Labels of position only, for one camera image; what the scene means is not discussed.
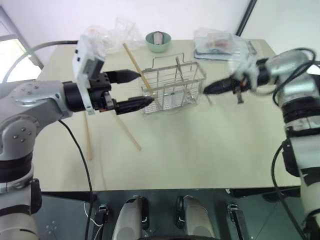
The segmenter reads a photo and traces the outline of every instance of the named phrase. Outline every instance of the beige table surface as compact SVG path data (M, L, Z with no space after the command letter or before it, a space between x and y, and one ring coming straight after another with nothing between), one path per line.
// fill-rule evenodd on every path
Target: beige table surface
M254 44L265 57L274 55L264 40ZM73 81L72 57L75 45L59 46L38 80ZM151 67L155 55L185 53L192 59L193 41L175 40L169 51L151 53L147 47L133 51L142 69ZM223 61L198 61L207 73L206 84L228 76ZM166 62L175 65L174 58ZM126 53L108 56L103 71L135 70ZM113 84L111 96L117 101L141 95L139 80ZM121 115L142 147L138 151L120 129L110 112L87 116L93 160L88 162L93 189L199 189L271 187L271 162L285 139L282 113L272 98L243 94L238 105L232 93L205 96L194 107L180 111L143 115ZM85 155L88 141L85 114L78 112L65 122L78 139ZM38 136L34 149L35 177L42 191L87 191L88 183L79 152L68 132L58 123L47 126ZM280 156L276 165L280 185L299 185L289 175Z

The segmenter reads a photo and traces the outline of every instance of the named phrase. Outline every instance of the metal wire basket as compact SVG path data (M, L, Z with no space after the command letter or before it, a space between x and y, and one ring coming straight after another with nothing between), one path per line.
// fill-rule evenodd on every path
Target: metal wire basket
M155 68L156 60L174 56L176 65ZM146 114L197 104L203 81L207 77L198 62L185 62L184 53L155 57L152 67L142 72L151 87L146 88L142 82L142 95L155 98L152 104L143 109Z

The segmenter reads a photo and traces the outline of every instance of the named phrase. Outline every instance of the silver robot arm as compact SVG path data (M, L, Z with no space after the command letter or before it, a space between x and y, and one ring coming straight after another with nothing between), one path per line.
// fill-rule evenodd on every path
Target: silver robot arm
M39 210L42 199L32 156L44 127L73 112L114 110L119 115L154 101L144 96L121 102L111 98L111 84L128 83L140 75L130 70L100 72L103 63L81 37L72 60L77 83L30 81L0 99L0 240L39 239L31 214Z
M31 163L36 136L73 113L60 81L24 83L0 100L0 110L0 239L38 239L31 217L39 204L32 192L41 194Z
M249 57L249 63L240 65L230 77L207 86L203 93L233 91L242 100L241 92L250 90L259 95L258 86L276 85L273 100L280 107L285 123L284 163L288 173L301 179L301 200L307 230L313 239L320 233L320 81L301 71L308 69L315 59L314 56L310 61L306 50L310 52L297 48L258 60L254 67Z

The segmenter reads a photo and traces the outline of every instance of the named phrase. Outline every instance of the green bowl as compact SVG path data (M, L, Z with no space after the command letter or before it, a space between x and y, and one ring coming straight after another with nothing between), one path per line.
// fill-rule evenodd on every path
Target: green bowl
M156 45L154 42L154 33L155 31L150 32L147 36L145 36L145 41L148 48L150 49L151 52L157 53L157 54L165 52L170 45L171 36L168 33L162 31L161 33L163 34L163 44Z

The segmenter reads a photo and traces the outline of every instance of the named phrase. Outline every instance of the clear plastic packaging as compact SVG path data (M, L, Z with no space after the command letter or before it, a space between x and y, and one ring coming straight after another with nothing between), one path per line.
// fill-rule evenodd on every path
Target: clear plastic packaging
M229 61L235 56L257 54L249 40L214 29L197 29L194 31L193 41L196 59Z
M108 54L123 51L123 43L130 50L135 50L145 45L145 41L134 21L125 17L117 17L114 29L105 29L101 26L90 26L85 32L94 51L103 59Z

